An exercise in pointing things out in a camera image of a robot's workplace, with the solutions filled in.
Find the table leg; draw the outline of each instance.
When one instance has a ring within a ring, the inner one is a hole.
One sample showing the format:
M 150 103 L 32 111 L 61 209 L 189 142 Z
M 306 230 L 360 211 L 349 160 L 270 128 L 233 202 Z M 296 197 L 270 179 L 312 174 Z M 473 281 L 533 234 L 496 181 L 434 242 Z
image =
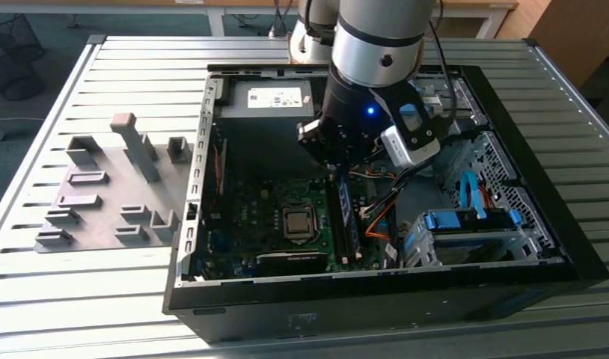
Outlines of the table leg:
M 476 38 L 493 39 L 496 37 L 497 31 L 503 26 L 507 14 L 507 9 L 497 9 L 489 14 L 489 17 L 485 19 L 485 22 L 483 23 L 481 30 L 477 32 Z
M 223 16 L 225 9 L 222 7 L 207 7 L 209 27 L 211 28 L 213 36 L 225 36 Z

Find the floor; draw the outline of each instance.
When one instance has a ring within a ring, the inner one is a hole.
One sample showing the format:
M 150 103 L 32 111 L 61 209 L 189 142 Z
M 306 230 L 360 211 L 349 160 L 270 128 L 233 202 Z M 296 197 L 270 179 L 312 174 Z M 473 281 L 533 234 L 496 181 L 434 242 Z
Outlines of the floor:
M 71 16 L 57 14 L 28 15 L 46 54 L 34 63 L 46 81 L 43 93 L 22 102 L 8 102 L 0 97 L 0 118 L 34 118 L 47 116 L 70 71 L 91 34 L 209 36 L 207 17 L 202 15 L 82 15 L 78 28 L 69 28 Z M 241 27 L 233 16 L 225 18 L 227 36 L 268 34 L 274 17 L 258 16 L 246 20 L 251 26 Z M 296 16 L 289 16 L 286 27 L 293 28 Z M 600 103 L 599 113 L 609 122 L 609 61 L 596 71 L 583 87 L 585 97 Z M 0 198 L 6 192 L 16 168 L 23 160 L 34 136 L 40 128 L 39 120 L 4 120 L 0 127 L 7 137 L 0 142 Z

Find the case label sticker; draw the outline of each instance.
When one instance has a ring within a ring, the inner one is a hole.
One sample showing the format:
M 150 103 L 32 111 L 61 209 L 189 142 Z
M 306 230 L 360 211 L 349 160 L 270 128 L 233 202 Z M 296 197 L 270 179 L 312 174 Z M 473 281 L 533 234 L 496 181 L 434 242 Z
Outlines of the case label sticker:
M 398 251 L 396 251 L 396 248 L 389 243 L 386 244 L 385 252 L 389 254 L 389 257 L 392 257 L 392 260 L 398 258 Z
M 249 108 L 302 107 L 301 88 L 253 88 L 247 92 Z

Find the desk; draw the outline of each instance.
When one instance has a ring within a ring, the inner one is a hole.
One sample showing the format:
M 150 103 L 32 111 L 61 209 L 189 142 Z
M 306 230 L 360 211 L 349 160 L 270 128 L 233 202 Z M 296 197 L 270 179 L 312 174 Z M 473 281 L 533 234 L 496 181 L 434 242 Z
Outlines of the desk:
M 520 40 L 450 39 L 444 47 L 449 63 L 485 71 L 609 268 L 609 128 L 540 48 Z M 113 114 L 131 111 L 154 144 L 197 138 L 207 64 L 276 62 L 288 62 L 285 39 L 109 37 L 87 45 L 2 199 L 0 359 L 609 354 L 609 281 L 495 322 L 211 348 L 161 312 L 170 248 L 32 252 L 42 203 L 58 193 L 50 184 L 63 181 L 71 163 L 62 149 L 73 135 L 111 136 Z M 430 41 L 425 62 L 437 63 Z
M 479 38 L 495 38 L 517 0 L 445 0 L 445 17 L 485 19 Z M 274 14 L 273 0 L 0 0 L 0 13 L 199 13 L 213 36 L 225 36 L 225 15 Z M 298 13 L 298 0 L 292 5 Z

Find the orange wire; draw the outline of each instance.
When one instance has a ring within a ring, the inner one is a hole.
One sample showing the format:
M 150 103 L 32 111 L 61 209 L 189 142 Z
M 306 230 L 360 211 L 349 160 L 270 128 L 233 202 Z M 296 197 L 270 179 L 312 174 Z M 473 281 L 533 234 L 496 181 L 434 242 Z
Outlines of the orange wire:
M 385 209 L 382 210 L 381 214 L 378 215 L 378 217 L 374 219 L 374 221 L 372 222 L 372 225 L 369 226 L 369 228 L 366 228 L 366 231 L 365 231 L 365 235 L 368 237 L 377 237 L 377 238 L 382 238 L 382 239 L 386 239 L 386 240 L 390 240 L 389 236 L 385 236 L 384 234 L 381 233 L 372 233 L 372 230 L 376 228 L 376 224 L 378 223 L 378 221 L 381 220 L 382 216 L 386 214 L 386 211 L 389 211 L 389 208 L 392 208 L 392 206 L 396 204 L 396 200 L 392 201 L 392 203 L 389 203 L 385 207 Z
M 370 174 L 372 176 L 381 176 L 381 175 L 382 175 L 382 172 L 378 173 L 378 172 L 373 172 L 373 171 L 372 171 L 372 165 L 368 165 L 368 166 L 366 166 L 366 173 Z M 388 176 L 389 178 L 396 178 L 394 172 L 388 172 L 388 173 L 386 173 L 386 176 Z

